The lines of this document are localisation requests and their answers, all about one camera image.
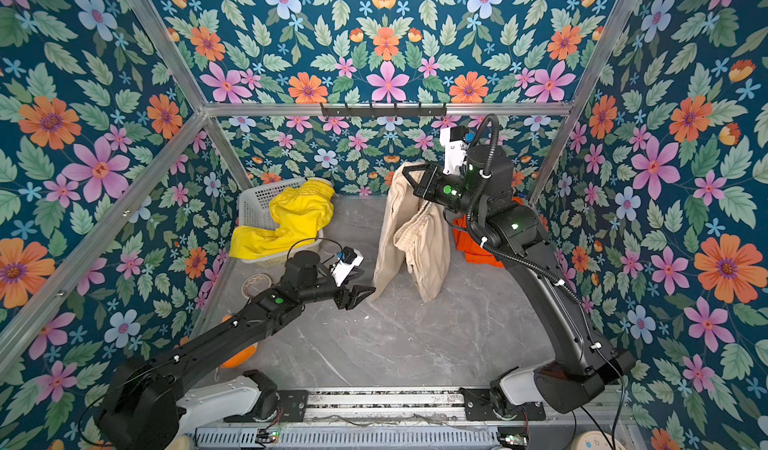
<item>marble floor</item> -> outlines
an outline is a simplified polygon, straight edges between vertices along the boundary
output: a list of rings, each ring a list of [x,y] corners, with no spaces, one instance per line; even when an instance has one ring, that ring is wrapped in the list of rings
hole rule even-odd
[[[326,237],[359,250],[370,284],[379,244],[384,197],[334,197]],[[321,256],[336,246],[321,245]],[[245,304],[245,280],[264,269],[237,261],[220,294],[206,309],[211,325]],[[339,311],[331,302],[311,303],[301,317],[260,342],[242,367],[216,370],[203,384],[258,368],[279,387],[485,386],[514,366],[551,359],[552,346],[519,285],[503,269],[466,263],[455,249],[438,297],[423,303],[403,265],[373,302]]]

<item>white plastic basket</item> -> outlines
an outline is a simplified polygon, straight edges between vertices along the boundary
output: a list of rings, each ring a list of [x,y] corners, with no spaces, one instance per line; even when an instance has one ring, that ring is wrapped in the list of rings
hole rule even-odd
[[[270,202],[288,187],[299,188],[304,182],[306,182],[304,177],[289,178],[272,184],[259,185],[241,192],[237,202],[237,214],[240,225],[264,228],[269,231],[277,229],[277,223],[272,219],[272,214],[270,213]],[[317,236],[322,237],[322,229],[317,232]],[[298,251],[315,251],[320,246],[320,242],[320,240],[315,240],[309,245],[297,245],[293,248],[293,253]],[[264,267],[270,267],[285,263],[288,260],[288,251],[274,253],[273,255],[253,260],[242,260],[246,263],[259,263]]]

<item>beige pants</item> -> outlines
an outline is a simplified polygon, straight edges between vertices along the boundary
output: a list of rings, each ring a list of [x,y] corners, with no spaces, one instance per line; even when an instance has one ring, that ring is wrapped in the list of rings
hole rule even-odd
[[[370,296],[371,301],[382,294],[405,261],[419,295],[428,302],[440,292],[451,263],[448,225],[442,218],[442,206],[414,196],[402,167],[392,177],[387,196],[379,256],[373,273],[376,292]]]

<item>orange object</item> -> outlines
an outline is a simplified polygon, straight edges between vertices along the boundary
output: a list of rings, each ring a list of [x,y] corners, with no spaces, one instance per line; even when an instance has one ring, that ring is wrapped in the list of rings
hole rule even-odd
[[[231,315],[225,316],[225,318],[221,319],[222,322],[228,321],[232,317]],[[256,342],[254,345],[249,346],[245,350],[242,350],[240,353],[232,357],[231,359],[225,361],[221,364],[222,368],[235,368],[238,366],[241,366],[245,363],[247,359],[250,359],[254,354],[256,353],[256,349],[259,348],[259,343]]]
[[[462,228],[467,227],[464,217],[455,219],[453,223]],[[480,248],[466,232],[453,229],[453,238],[456,240],[456,250],[464,252],[464,258],[468,263],[487,263],[494,267],[504,268],[503,263],[497,261],[493,255]]]

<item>yellow pants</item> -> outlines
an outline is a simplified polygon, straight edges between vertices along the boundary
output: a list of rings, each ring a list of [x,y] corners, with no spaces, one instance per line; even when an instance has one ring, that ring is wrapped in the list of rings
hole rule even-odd
[[[279,226],[275,231],[240,226],[232,233],[230,256],[245,260],[287,251],[303,238],[316,237],[333,216],[333,187],[309,180],[299,188],[289,187],[270,202],[270,213]],[[297,247],[312,244],[304,241]]]

